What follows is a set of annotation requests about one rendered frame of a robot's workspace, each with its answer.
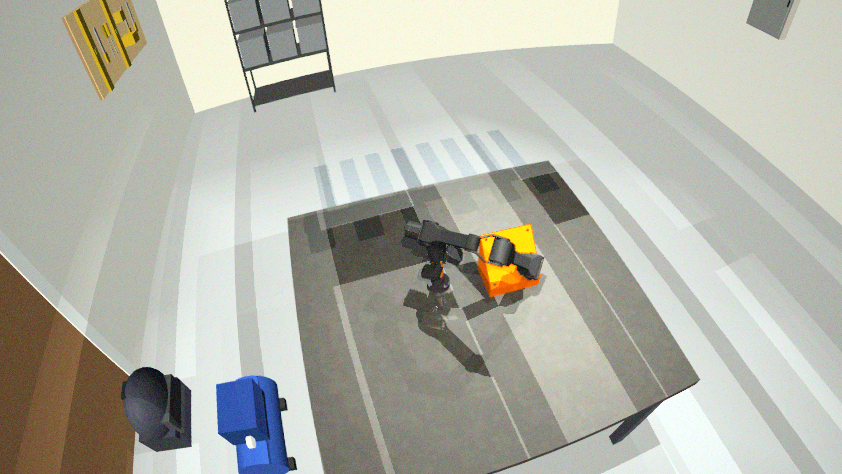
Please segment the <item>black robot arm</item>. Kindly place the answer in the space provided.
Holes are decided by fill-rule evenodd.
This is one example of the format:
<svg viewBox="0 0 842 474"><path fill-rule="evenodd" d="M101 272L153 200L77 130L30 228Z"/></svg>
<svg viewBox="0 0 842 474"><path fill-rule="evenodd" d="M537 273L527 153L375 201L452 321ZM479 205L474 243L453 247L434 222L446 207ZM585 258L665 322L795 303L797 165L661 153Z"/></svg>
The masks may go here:
<svg viewBox="0 0 842 474"><path fill-rule="evenodd" d="M458 266L463 260L463 248L465 251L475 253L478 258L487 264L493 266L510 266L516 265L518 275L524 275L526 280L538 280L544 257L537 253L518 253L515 244L510 242L510 239L489 234L485 236L478 236L475 234L462 234L447 230L439 223L423 220L422 223L409 220L405 224L405 237L417 240L420 246L431 247L434 249L441 248L445 245L445 253L442 264L451 263ZM487 237L495 237L488 261L485 261L478 253L477 249L480 239ZM499 239L498 239L499 238ZM451 245L450 247L448 245Z"/></svg>

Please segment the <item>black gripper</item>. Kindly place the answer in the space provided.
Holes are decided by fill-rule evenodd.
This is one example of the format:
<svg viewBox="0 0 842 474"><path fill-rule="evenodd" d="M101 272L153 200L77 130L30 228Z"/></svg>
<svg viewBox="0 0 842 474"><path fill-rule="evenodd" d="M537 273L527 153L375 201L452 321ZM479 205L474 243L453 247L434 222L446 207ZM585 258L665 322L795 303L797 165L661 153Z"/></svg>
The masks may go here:
<svg viewBox="0 0 842 474"><path fill-rule="evenodd" d="M422 278L434 280L434 281L440 280L440 276L441 276L441 273L442 273L442 270L443 270L443 267L441 267L440 261L442 261L443 257L444 257L445 245L446 244L444 244L441 248L438 248L438 249L426 247L426 250L428 251L427 259L430 259L429 263L431 263L431 264L430 265L426 264L426 265L423 266L423 269L422 269L422 272L421 272Z"/></svg>

